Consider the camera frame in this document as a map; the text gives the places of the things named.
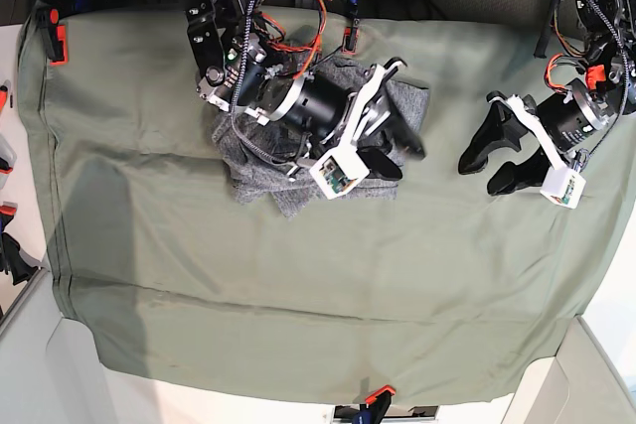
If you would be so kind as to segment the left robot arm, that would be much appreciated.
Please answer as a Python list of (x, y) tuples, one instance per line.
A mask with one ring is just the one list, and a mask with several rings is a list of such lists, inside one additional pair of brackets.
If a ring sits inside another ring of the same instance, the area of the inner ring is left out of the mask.
[(551, 0), (534, 56), (551, 96), (492, 91), (488, 113), (458, 161), (461, 175), (485, 169), (496, 150), (520, 151), (531, 134), (539, 147), (526, 161), (503, 164), (487, 184), (490, 196), (538, 188), (552, 203), (574, 209), (582, 176), (597, 145), (620, 118), (635, 112), (635, 0)]

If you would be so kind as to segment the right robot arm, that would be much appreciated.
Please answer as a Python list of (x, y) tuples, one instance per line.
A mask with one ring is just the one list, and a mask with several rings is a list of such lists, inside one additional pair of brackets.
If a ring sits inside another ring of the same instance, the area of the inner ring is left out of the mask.
[(321, 41), (287, 41), (261, 0), (179, 0), (197, 67), (197, 91), (228, 123), (241, 151), (261, 163), (348, 187), (396, 181), (393, 151), (422, 159), (416, 128), (390, 86), (403, 62), (362, 68)]

